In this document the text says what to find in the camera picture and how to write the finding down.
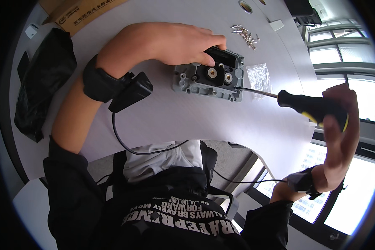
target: metal terminal pile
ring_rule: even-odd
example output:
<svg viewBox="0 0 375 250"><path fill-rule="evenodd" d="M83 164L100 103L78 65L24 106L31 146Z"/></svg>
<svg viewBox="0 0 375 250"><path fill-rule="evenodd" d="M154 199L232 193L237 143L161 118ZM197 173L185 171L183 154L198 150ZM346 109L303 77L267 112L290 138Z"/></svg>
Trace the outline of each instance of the metal terminal pile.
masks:
<svg viewBox="0 0 375 250"><path fill-rule="evenodd" d="M254 38L251 35L251 33L249 33L249 30L245 29L243 27L243 25L241 25L241 24L234 25L234 26L231 27L231 29L233 29L232 34L239 34L239 35L241 35L241 37L243 37L243 39L247 43L247 46L251 47L255 51L256 47L255 47L254 44L257 43L256 40L258 42L260 41L260 38L258 37L257 34L255 34L256 37Z"/></svg>

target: curved desk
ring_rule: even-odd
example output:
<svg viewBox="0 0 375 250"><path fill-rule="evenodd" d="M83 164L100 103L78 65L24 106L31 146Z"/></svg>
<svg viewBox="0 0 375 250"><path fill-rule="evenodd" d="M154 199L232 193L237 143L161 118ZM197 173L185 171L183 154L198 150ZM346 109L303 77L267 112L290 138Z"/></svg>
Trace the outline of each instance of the curved desk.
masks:
<svg viewBox="0 0 375 250"><path fill-rule="evenodd" d="M76 76L107 41L132 23L180 22L212 29L215 34L227 37L227 47L243 55L246 66L267 64L273 93L285 89L292 94L303 94L316 77L307 48L285 3L269 1L264 6L257 0L247 2L253 14L245 13L238 1L214 4L211 0L130 0L95 19L72 37L78 67L55 94L43 126L45 138L39 143L21 134L14 125L20 87L16 68L25 50L32 56L39 39L36 37L39 33L31 40L23 33L12 66L10 116L17 151L28 178L44 176L43 159L47 157L51 126ZM26 25L44 19L41 12L36 6ZM282 20L284 27L275 32L268 23L277 19ZM230 27L234 24L243 24L258 34L260 42L255 52L240 36L231 34ZM132 148L172 140L222 140L251 149L275 178L297 170L303 149L314 132L307 118L292 109L279 107L273 98L255 100L252 93L243 93L241 103L176 93L171 88L173 68L149 60L131 69L135 74L144 71L154 91L116 114L117 130L126 145ZM244 86L250 87L246 72ZM124 149L114 136L109 104L100 107L81 150L89 162Z"/></svg>

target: screwdriver handle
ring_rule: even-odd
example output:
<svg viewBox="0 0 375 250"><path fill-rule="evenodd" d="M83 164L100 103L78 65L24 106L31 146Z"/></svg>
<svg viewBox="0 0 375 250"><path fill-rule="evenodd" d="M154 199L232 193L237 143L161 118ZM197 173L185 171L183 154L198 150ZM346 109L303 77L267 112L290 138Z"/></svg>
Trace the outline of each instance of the screwdriver handle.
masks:
<svg viewBox="0 0 375 250"><path fill-rule="evenodd" d="M278 93L277 101L280 107L290 107L308 117L312 122L323 127L322 121L328 114L334 115L340 131L345 131L349 122L349 113L332 99L292 95L285 90Z"/></svg>

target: floor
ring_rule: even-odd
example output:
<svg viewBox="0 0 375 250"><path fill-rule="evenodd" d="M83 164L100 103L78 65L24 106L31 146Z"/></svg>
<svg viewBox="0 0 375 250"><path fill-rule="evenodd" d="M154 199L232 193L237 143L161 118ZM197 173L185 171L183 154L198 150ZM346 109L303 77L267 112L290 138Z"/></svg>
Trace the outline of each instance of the floor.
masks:
<svg viewBox="0 0 375 250"><path fill-rule="evenodd" d="M227 179L232 180L247 162L252 152L247 148L231 148L227 142L204 140L207 146L215 149L218 153L215 170ZM113 156L107 156L88 165L88 171L95 181L101 177L110 174L112 171ZM216 173L213 175L211 185L219 189L225 189L228 181L219 177ZM112 197L111 187L107 190L107 199Z"/></svg>

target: cardboard box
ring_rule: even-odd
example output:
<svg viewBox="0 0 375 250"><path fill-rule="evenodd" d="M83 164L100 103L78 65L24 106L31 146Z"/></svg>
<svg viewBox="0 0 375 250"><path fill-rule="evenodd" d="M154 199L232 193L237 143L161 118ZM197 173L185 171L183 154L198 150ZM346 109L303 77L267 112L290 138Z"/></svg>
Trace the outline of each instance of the cardboard box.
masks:
<svg viewBox="0 0 375 250"><path fill-rule="evenodd" d="M43 24L55 22L75 35L86 24L127 0L64 0Z"/></svg>

